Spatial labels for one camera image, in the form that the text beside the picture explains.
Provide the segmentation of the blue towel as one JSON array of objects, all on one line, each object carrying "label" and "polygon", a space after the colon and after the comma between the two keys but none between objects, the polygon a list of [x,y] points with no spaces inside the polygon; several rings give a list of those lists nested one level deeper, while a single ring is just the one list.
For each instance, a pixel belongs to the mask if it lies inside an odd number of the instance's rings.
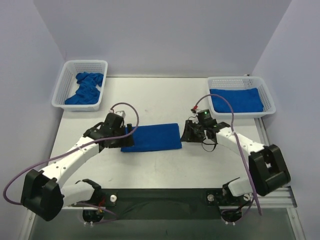
[{"label": "blue towel", "polygon": [[132,134],[134,145],[122,147],[123,153],[178,150],[182,148],[177,123],[139,126]]},{"label": "blue towel", "polygon": [[[257,88],[244,90],[210,89],[210,94],[215,94],[226,99],[234,113],[263,112],[262,104]],[[213,108],[217,113],[230,113],[227,103],[217,96],[211,96]]]}]

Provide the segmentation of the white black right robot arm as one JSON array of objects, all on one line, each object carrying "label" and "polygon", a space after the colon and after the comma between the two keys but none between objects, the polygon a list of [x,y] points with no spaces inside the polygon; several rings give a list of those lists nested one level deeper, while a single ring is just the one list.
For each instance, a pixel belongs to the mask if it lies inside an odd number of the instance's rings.
[{"label": "white black right robot arm", "polygon": [[210,120],[209,124],[203,125],[186,120],[180,140],[188,143],[210,140],[213,144],[244,156],[248,176],[236,178],[224,185],[233,197],[253,192],[266,196],[291,181],[291,175],[278,146],[267,146],[251,140],[234,132],[226,122],[217,123],[216,120]]}]

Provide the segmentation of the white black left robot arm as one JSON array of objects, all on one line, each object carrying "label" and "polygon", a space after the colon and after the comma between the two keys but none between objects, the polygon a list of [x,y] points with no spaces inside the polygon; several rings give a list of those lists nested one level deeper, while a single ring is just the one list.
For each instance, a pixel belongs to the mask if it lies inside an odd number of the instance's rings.
[{"label": "white black left robot arm", "polygon": [[100,206],[105,200],[102,187],[90,179],[72,185],[67,180],[89,159],[104,149],[131,147],[131,124],[125,124],[123,110],[109,112],[103,122],[89,128],[60,160],[30,170],[25,178],[20,203],[45,221],[54,219],[62,208],[80,202]]}]

